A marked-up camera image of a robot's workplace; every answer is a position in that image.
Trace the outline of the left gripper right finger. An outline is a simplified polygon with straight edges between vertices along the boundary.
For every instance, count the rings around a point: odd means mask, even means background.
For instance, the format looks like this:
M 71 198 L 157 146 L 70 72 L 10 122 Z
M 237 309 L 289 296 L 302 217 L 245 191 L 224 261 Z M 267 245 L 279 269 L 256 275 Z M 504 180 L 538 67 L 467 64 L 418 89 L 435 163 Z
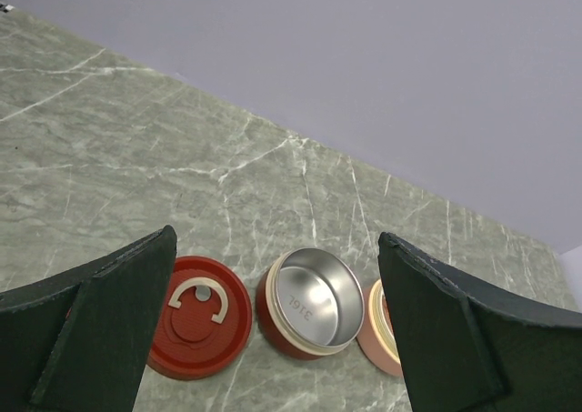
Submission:
M 578 411 L 581 315 L 378 239 L 378 266 L 415 411 Z

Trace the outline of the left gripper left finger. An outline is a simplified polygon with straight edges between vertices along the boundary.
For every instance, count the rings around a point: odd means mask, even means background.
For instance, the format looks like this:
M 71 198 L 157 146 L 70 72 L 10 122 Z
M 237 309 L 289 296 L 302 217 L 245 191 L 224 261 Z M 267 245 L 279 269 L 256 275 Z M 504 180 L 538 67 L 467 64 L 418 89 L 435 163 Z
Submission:
M 2 410 L 132 410 L 175 259 L 165 226 L 2 292 Z

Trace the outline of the pink cream round container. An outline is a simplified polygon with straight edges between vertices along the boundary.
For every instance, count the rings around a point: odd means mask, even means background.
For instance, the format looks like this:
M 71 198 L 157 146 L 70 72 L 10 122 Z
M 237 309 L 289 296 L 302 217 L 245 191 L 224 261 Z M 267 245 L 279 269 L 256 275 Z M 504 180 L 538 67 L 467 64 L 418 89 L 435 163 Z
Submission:
M 356 340 L 375 367 L 391 376 L 402 377 L 403 370 L 380 279 L 365 291 L 364 298 L 365 318 Z

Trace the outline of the steel bowl red base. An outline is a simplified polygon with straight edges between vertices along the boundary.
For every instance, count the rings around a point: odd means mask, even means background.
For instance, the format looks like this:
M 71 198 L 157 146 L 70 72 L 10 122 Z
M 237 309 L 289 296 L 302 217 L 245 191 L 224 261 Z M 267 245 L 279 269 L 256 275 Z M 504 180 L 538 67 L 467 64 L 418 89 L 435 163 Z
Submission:
M 337 256 L 316 247 L 281 255 L 261 277 L 256 314 L 267 342 L 299 360 L 344 350 L 365 316 L 362 288 Z

